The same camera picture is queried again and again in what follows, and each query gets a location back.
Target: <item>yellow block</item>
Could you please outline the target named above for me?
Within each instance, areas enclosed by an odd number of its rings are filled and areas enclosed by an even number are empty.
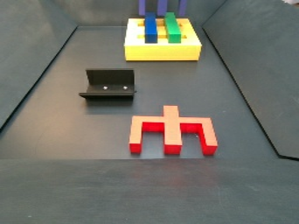
[[[177,18],[181,43],[169,44],[164,20],[156,19],[157,44],[145,43],[145,27],[141,18],[129,18],[125,29],[125,60],[198,60],[201,42],[188,18]]]

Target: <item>red block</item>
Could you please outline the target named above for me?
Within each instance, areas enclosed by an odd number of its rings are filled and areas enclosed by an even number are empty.
[[[129,150],[141,153],[142,131],[164,133],[164,154],[180,154],[181,133],[197,133],[204,156],[213,155],[217,139],[208,117],[180,117],[177,106],[162,106],[162,116],[133,116],[129,136]]]

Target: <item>black bracket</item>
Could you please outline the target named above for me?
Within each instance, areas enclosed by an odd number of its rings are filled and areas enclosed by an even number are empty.
[[[78,93],[85,99],[133,98],[133,69],[86,69],[86,76],[86,93]]]

